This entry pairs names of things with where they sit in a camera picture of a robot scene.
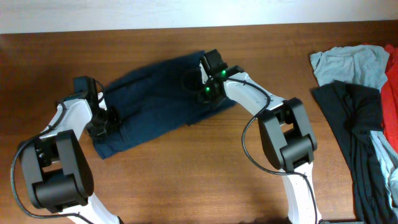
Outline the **navy blue shorts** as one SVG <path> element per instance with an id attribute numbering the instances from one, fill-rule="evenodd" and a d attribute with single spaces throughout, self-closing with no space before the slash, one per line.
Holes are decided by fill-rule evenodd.
<path id="1" fill-rule="evenodd" d="M 105 103 L 119 121 L 95 151 L 107 159 L 184 125 L 193 125 L 234 106 L 233 100 L 210 101 L 199 68 L 204 51 L 128 72 L 105 88 Z"/>

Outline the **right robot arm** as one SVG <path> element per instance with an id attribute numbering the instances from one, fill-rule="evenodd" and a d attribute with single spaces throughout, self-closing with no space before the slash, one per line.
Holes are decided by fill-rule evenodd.
<path id="1" fill-rule="evenodd" d="M 273 169 L 260 164 L 256 167 L 282 177 L 289 222 L 321 223 L 312 180 L 317 140 L 303 103 L 267 91 L 241 67 L 228 66 L 216 49 L 204 53 L 199 66 L 204 92 L 210 99 L 228 98 L 252 114 L 243 129 L 242 145 L 248 128 L 258 123 L 262 149 Z"/>

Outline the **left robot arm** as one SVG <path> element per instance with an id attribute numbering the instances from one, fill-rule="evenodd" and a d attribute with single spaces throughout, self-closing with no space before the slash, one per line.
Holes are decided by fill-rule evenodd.
<path id="1" fill-rule="evenodd" d="M 87 132 L 103 139 L 118 125 L 118 116 L 105 103 L 100 82 L 83 76 L 73 80 L 73 93 L 57 102 L 57 112 L 39 134 L 22 141 L 10 169 L 11 189 L 19 208 L 37 219 L 67 217 L 74 223 L 121 223 L 94 193 L 94 179 L 80 146 Z M 15 168 L 21 165 L 31 204 L 48 215 L 23 206 L 16 190 Z"/>

